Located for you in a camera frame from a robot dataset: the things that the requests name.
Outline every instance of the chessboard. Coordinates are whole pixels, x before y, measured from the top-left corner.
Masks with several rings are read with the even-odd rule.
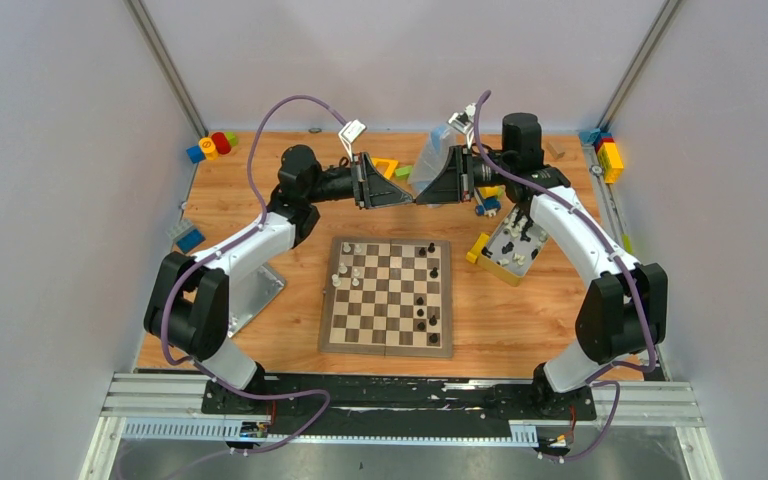
[[[319,350],[452,356],[449,242],[335,237]]]

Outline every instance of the chessboard border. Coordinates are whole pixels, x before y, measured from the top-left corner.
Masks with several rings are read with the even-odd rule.
[[[440,275],[450,275],[448,282],[440,282],[440,316],[443,322],[441,331],[448,331],[445,338],[440,341],[443,344],[439,349],[422,349],[422,347],[400,347],[386,345],[353,345],[338,344],[330,342],[331,325],[325,321],[325,318],[333,320],[334,318],[334,295],[335,288],[328,288],[331,284],[331,272],[336,272],[340,264],[340,254],[344,242],[349,243],[389,243],[393,242],[402,245],[427,245],[433,241],[440,247]],[[452,266],[451,243],[448,240],[421,240],[413,238],[393,238],[393,237],[334,237],[331,240],[331,253],[328,259],[328,266],[325,270],[325,284],[323,287],[323,311],[319,319],[319,351],[322,353],[356,353],[361,355],[382,355],[399,356],[414,358],[451,358],[454,353],[454,330],[452,325],[452,314],[454,299],[452,297]]]

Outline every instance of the white wall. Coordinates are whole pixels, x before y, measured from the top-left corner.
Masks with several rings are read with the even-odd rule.
[[[768,478],[768,2],[685,2],[613,131],[632,242],[670,276],[668,363],[724,478]]]
[[[146,0],[210,128],[307,93],[375,130],[428,129],[494,90],[485,121],[592,128],[663,0]],[[335,129],[288,106],[270,128]]]
[[[0,1],[0,479],[77,476],[194,141],[123,2]]]

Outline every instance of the wooden table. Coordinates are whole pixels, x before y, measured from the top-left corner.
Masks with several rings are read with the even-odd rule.
[[[204,233],[207,248],[249,224],[259,212],[246,181],[245,163],[253,134],[239,133],[240,145],[218,160],[203,162],[187,203],[185,216]],[[402,165],[417,158],[426,134],[366,133],[355,151],[397,159]],[[482,138],[492,147],[499,136]],[[547,163],[559,167],[576,188],[584,206],[598,217],[598,206],[587,167],[575,136],[547,136],[562,145],[565,156]],[[254,178],[268,198],[277,184],[279,158],[287,147],[306,144],[323,166],[345,155],[333,133],[267,133],[254,159]],[[318,204],[322,216],[313,234],[294,250],[270,264],[286,279],[287,287],[234,341],[267,371],[372,373],[388,375],[447,375],[476,377],[531,377],[535,366],[559,354],[575,338],[574,323],[585,288],[570,262],[553,242],[513,288],[485,270],[468,263],[466,252],[481,232],[492,232],[499,219],[477,217],[475,203],[444,205],[437,209],[406,205],[358,210],[352,200]],[[510,211],[506,199],[502,214]],[[335,235],[441,238],[452,243],[454,292],[454,356],[451,359],[383,357],[319,353],[317,336],[322,291],[331,238]],[[160,341],[146,335],[138,359],[140,367],[168,367]],[[639,379],[618,369],[605,378]]]

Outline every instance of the clear plastic container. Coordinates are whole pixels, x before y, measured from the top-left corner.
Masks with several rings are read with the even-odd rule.
[[[457,142],[457,132],[450,126],[443,124],[435,128],[428,134],[428,140],[419,153],[419,158],[411,170],[408,177],[408,184],[419,195],[437,178],[443,166],[446,164],[446,157],[449,154],[449,147],[453,147]],[[440,205],[429,205],[429,207],[439,207]]]

